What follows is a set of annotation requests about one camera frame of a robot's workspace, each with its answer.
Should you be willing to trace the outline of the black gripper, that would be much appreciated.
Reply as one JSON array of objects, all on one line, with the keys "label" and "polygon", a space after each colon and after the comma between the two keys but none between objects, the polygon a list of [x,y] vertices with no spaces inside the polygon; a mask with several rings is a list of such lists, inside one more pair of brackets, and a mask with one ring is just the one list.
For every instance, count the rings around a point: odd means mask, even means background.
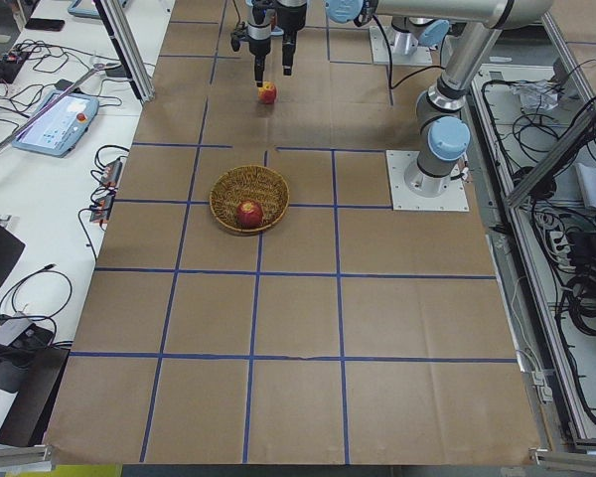
[{"label": "black gripper", "polygon": [[283,30],[284,47],[295,47],[297,34],[305,27],[306,0],[277,0],[275,2],[277,24]]},{"label": "black gripper", "polygon": [[[230,45],[234,52],[238,52],[243,43],[248,44],[249,52],[254,56],[254,81],[257,87],[263,87],[265,59],[271,51],[271,23],[272,9],[261,12],[248,13],[246,21],[239,20],[230,33]],[[284,48],[282,52],[283,74],[292,75],[294,49]]]}]

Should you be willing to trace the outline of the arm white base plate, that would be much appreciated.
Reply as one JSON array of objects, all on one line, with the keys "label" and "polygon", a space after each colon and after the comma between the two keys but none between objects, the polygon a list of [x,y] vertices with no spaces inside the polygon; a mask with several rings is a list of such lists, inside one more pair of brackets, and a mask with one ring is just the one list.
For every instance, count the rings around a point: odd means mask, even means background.
[{"label": "arm white base plate", "polygon": [[467,213],[470,208],[458,165],[444,178],[421,172],[417,151],[387,150],[391,205],[398,212]]},{"label": "arm white base plate", "polygon": [[383,37],[378,26],[370,27],[372,62],[387,65],[389,60],[397,66],[426,67],[433,63],[430,49],[418,45],[417,39],[409,32],[400,32],[391,26],[384,28]]}]

